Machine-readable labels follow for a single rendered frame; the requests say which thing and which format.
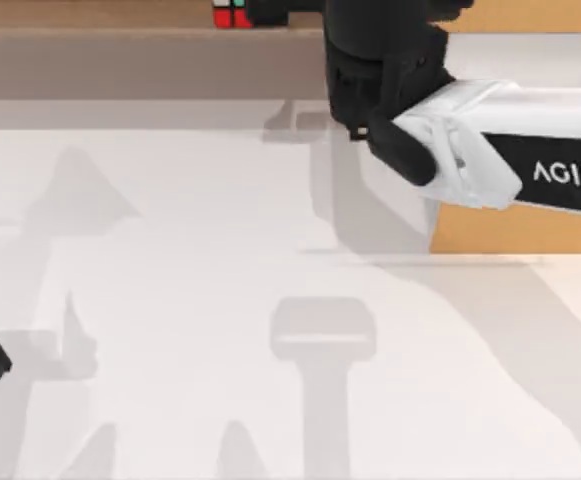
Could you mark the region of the multicoloured puzzle cube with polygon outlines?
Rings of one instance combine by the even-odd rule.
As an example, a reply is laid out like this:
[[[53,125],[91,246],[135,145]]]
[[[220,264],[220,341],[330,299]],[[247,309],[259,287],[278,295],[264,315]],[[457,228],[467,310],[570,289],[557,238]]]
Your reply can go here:
[[[213,20],[219,29],[251,29],[246,12],[247,0],[212,0]]]

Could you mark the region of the brown wooden cupboard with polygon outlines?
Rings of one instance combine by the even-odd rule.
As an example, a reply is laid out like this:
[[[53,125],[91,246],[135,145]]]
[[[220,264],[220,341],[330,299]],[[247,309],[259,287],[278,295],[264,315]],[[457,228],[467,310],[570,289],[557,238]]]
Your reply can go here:
[[[319,19],[219,29],[211,0],[0,0],[0,99],[322,100]]]

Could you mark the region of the pale wooden drawer front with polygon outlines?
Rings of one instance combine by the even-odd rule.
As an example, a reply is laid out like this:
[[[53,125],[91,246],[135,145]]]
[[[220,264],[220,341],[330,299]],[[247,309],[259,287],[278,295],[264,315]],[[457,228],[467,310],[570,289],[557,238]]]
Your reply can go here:
[[[581,213],[518,203],[506,210],[443,204],[436,254],[581,254]]]

